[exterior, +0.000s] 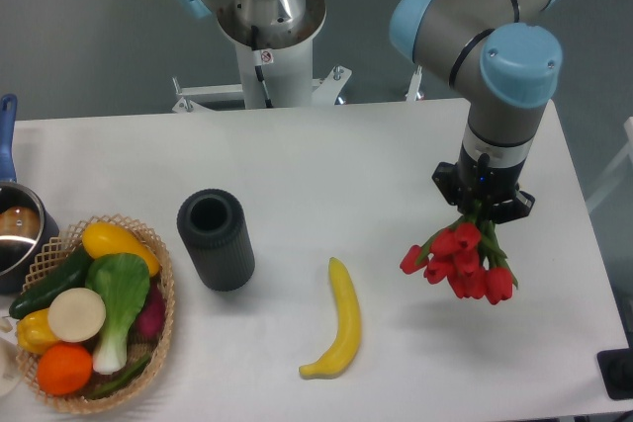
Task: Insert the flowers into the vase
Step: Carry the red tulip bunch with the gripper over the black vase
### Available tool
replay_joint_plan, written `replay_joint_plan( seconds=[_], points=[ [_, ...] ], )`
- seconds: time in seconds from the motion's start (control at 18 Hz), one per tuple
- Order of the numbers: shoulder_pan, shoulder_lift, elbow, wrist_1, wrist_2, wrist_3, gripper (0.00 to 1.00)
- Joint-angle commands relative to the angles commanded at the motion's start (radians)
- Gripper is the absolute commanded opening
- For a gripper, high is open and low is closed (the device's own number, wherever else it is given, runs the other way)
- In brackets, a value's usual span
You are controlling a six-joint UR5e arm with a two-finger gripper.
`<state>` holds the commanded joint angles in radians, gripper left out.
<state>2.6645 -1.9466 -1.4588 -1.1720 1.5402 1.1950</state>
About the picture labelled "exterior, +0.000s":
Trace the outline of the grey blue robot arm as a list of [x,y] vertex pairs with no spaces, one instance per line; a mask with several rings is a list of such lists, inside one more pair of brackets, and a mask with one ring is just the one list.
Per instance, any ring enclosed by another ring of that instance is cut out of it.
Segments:
[[[307,106],[313,40],[324,0],[178,0],[194,17],[215,15],[232,41],[249,109]],[[460,155],[433,181],[451,206],[479,221],[526,217],[534,200],[518,180],[563,54],[535,15],[557,0],[401,0],[389,24],[394,48],[470,104]]]

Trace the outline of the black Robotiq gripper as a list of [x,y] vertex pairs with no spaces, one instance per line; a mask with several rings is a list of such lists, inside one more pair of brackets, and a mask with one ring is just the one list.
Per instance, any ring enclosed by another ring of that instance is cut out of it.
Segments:
[[494,168],[473,160],[440,162],[432,181],[459,213],[475,214],[478,221],[506,223],[528,217],[535,205],[534,196],[518,185],[524,164]]

